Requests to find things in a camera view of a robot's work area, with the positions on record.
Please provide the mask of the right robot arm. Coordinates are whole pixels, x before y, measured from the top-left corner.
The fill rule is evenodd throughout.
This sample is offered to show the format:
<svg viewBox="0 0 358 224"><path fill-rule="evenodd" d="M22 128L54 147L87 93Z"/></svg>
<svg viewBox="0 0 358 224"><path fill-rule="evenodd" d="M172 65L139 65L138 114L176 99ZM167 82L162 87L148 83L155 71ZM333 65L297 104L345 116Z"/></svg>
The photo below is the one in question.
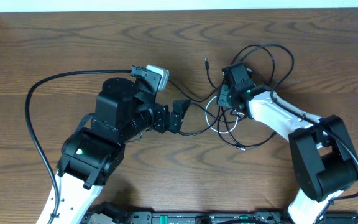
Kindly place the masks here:
<svg viewBox="0 0 358 224"><path fill-rule="evenodd" d="M241 62L223 68L222 73L217 104L267 125L290 145L300 190L283 222L318 223L328 207L346 199L343 192L358 181L358 156L343 120L309 114L281 99L269 86L255 85Z"/></svg>

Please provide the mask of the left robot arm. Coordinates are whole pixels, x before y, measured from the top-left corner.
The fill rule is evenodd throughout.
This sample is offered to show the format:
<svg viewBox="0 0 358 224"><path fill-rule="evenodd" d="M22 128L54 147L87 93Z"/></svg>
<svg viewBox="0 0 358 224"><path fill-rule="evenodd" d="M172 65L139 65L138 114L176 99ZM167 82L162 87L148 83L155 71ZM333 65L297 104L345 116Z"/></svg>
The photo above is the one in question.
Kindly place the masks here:
<svg viewBox="0 0 358 224"><path fill-rule="evenodd" d="M126 144L146 129L179 132L189 100L173 107L156 103L160 79L110 78L96 98L94 113L80 121L63 143L56 181L38 223L79 223L124 158Z"/></svg>

